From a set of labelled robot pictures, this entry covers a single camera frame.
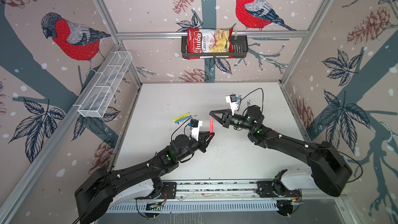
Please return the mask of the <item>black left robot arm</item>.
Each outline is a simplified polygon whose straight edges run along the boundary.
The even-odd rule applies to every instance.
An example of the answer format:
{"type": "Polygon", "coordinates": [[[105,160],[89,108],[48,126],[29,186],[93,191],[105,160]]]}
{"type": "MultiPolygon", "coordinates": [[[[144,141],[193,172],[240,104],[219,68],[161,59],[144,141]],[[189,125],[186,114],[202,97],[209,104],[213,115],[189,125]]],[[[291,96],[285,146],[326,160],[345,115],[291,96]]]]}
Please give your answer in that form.
{"type": "Polygon", "coordinates": [[[106,213],[114,198],[126,189],[151,180],[153,190],[143,198],[157,197],[162,189],[161,176],[189,161],[197,150],[205,153],[213,132],[200,132],[197,139],[180,134],[149,160],[121,170],[97,169],[76,191],[78,218],[74,223],[90,224],[106,213]]]}

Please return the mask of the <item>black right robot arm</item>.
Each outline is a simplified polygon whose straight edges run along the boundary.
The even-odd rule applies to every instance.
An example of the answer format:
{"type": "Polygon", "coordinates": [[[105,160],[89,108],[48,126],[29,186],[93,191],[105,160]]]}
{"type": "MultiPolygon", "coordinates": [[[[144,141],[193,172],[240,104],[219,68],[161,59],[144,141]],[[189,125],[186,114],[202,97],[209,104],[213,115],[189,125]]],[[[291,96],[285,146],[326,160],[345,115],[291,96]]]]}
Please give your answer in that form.
{"type": "Polygon", "coordinates": [[[352,175],[350,166],[330,143],[304,142],[266,127],[257,105],[248,107],[245,115],[234,114],[231,109],[211,111],[209,115],[225,128],[248,130],[248,138],[254,145],[282,152],[307,164],[315,185],[332,197],[341,195],[352,175]]]}

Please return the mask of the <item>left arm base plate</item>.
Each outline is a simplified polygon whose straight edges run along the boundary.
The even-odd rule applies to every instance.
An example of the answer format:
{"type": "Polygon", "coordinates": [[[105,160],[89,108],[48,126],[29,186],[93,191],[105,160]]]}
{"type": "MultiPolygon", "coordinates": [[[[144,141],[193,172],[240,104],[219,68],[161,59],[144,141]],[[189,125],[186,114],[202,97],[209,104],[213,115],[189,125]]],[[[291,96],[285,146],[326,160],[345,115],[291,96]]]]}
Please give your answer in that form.
{"type": "Polygon", "coordinates": [[[162,182],[154,186],[153,192],[148,196],[150,199],[175,199],[177,192],[176,182],[162,182]]]}

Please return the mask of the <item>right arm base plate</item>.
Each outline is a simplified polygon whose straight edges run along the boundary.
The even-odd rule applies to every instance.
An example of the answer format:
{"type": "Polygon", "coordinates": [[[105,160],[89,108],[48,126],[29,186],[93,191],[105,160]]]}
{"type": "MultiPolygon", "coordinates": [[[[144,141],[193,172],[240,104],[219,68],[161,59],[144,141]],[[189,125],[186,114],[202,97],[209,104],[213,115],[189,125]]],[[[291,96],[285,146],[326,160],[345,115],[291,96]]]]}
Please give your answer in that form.
{"type": "Polygon", "coordinates": [[[260,198],[300,198],[300,190],[289,190],[281,182],[273,180],[257,181],[256,193],[260,198]]]}

